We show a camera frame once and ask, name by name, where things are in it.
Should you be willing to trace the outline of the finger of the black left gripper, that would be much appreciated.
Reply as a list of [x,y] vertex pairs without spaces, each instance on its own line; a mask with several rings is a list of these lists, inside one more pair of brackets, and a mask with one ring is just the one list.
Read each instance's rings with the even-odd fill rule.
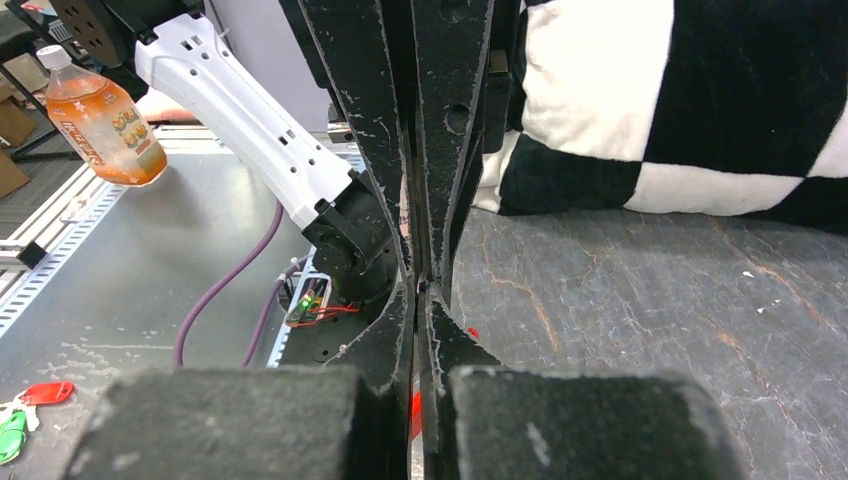
[[316,83],[348,122],[367,171],[319,201],[305,237],[330,254],[326,273],[360,274],[386,255],[411,278],[407,227],[409,115],[416,92],[412,2],[283,1],[280,4]]
[[411,4],[420,276],[445,300],[452,289],[451,229],[472,149],[493,8],[491,1]]

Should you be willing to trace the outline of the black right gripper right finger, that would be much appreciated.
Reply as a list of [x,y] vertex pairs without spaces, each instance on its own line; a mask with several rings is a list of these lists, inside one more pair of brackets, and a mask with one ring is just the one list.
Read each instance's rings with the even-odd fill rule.
[[429,479],[742,479],[717,403],[685,375],[512,369],[419,296]]

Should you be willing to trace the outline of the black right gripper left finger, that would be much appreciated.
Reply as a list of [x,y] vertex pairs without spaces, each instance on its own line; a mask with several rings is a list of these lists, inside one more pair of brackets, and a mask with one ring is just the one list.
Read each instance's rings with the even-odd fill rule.
[[67,479],[405,479],[413,280],[323,366],[160,369],[102,394]]

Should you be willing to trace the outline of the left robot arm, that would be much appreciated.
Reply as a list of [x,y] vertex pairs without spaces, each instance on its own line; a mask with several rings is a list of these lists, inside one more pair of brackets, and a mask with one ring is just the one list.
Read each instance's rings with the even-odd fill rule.
[[485,145],[492,1],[285,1],[365,160],[355,173],[239,63],[200,1],[58,1],[73,38],[187,108],[257,173],[348,300],[448,296]]

